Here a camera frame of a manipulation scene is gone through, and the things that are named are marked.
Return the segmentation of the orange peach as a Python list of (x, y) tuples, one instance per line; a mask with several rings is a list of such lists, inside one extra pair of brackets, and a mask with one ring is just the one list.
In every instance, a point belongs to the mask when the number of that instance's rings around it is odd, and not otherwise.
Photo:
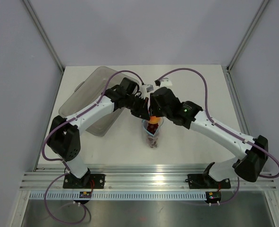
[(161, 120), (161, 117), (150, 116), (149, 124), (158, 124)]

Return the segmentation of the red grape bunch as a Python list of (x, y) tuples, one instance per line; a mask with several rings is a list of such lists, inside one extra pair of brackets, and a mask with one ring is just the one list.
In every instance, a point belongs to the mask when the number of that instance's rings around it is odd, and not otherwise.
[(146, 127), (146, 142), (149, 147), (158, 147), (158, 128), (159, 124), (147, 124)]

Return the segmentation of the clear zip top bag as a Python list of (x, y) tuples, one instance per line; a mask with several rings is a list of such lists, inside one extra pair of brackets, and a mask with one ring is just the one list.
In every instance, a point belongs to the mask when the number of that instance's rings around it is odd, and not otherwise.
[(150, 148), (157, 148), (160, 138), (160, 128), (164, 122), (163, 117), (151, 116), (150, 120), (142, 120), (143, 140)]

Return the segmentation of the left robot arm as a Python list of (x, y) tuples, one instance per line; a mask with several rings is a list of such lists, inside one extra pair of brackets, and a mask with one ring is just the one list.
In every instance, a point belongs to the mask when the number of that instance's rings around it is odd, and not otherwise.
[(104, 175), (92, 174), (80, 156), (81, 135), (104, 116), (122, 108), (129, 109), (137, 118), (149, 120), (148, 98), (139, 89), (136, 82), (123, 78), (119, 85), (105, 87), (97, 100), (77, 113), (53, 119), (46, 144), (65, 165), (64, 188), (104, 187)]

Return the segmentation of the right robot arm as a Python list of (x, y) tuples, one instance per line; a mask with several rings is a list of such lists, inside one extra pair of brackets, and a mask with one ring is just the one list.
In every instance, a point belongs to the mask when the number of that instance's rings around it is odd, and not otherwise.
[(150, 94), (149, 111), (153, 116), (166, 117), (175, 125), (201, 133), (230, 151), (234, 158), (210, 163), (202, 174), (205, 186), (211, 188), (227, 178), (240, 177), (256, 182), (268, 157), (264, 136), (254, 138), (227, 126), (217, 126), (206, 110), (191, 101), (181, 102), (174, 93), (162, 87)]

